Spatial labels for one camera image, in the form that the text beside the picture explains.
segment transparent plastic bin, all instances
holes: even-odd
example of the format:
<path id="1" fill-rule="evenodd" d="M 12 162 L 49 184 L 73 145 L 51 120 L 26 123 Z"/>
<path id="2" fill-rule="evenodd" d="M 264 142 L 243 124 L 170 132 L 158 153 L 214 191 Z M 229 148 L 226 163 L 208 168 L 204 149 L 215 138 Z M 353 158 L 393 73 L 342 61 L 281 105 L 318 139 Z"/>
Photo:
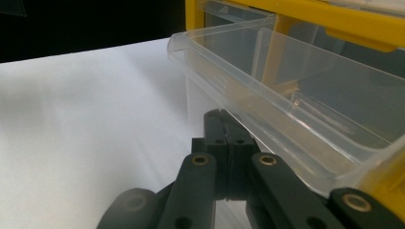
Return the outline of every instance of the transparent plastic bin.
<path id="1" fill-rule="evenodd" d="M 230 111 L 315 192 L 356 187 L 405 145 L 405 81 L 272 31 L 261 19 L 174 34 L 192 125 Z"/>

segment black background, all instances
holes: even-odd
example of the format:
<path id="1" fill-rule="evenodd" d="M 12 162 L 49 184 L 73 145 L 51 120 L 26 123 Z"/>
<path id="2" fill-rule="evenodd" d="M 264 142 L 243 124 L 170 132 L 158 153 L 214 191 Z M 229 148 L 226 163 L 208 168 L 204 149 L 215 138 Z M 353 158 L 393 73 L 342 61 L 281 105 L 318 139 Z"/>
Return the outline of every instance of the black background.
<path id="1" fill-rule="evenodd" d="M 138 43 L 185 31 L 184 0 L 23 3 L 27 17 L 0 14 L 0 63 Z"/>

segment white surface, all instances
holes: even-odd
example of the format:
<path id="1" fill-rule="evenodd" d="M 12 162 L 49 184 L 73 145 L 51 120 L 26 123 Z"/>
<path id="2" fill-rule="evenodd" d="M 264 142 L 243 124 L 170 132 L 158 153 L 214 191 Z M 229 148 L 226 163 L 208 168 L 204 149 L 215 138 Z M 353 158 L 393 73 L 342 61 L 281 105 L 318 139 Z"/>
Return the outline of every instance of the white surface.
<path id="1" fill-rule="evenodd" d="M 193 136 L 167 41 L 0 65 L 0 228 L 96 228 L 120 193 L 176 178 Z M 248 227 L 241 203 L 216 221 Z"/>

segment white table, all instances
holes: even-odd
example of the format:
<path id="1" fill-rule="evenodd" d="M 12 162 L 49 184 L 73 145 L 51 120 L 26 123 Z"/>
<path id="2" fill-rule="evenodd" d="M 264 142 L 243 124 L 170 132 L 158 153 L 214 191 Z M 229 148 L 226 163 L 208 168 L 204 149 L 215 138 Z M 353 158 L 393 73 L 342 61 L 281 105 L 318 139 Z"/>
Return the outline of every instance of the white table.
<path id="1" fill-rule="evenodd" d="M 167 42 L 0 65 L 0 228 L 96 228 L 123 191 L 175 180 L 194 136 Z M 244 205 L 216 225 L 248 228 Z"/>

